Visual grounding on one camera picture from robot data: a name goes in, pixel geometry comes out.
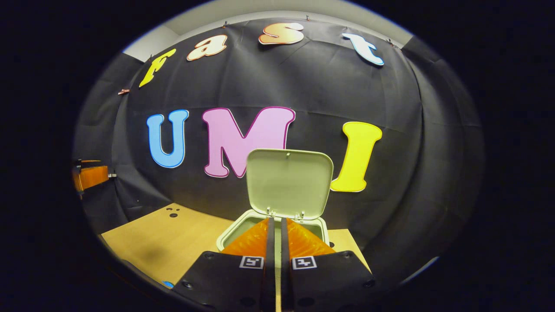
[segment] container lid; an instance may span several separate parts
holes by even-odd
[[[255,149],[246,161],[251,207],[280,218],[314,220],[324,213],[334,164],[324,153]]]

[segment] pink letter m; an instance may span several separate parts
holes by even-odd
[[[246,172],[246,157],[253,149],[285,149],[287,129],[295,120],[295,112],[287,107],[263,108],[249,131],[243,136],[231,111],[227,108],[209,109],[203,114],[208,125],[208,165],[204,172],[211,177],[225,178],[224,153],[233,172],[242,178]]]

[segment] screw hole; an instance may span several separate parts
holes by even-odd
[[[181,281],[181,285],[185,286],[187,289],[193,289],[193,285],[186,280]]]
[[[297,301],[297,304],[299,306],[311,306],[314,304],[314,299],[310,298],[310,297],[304,297],[299,299],[299,301]]]

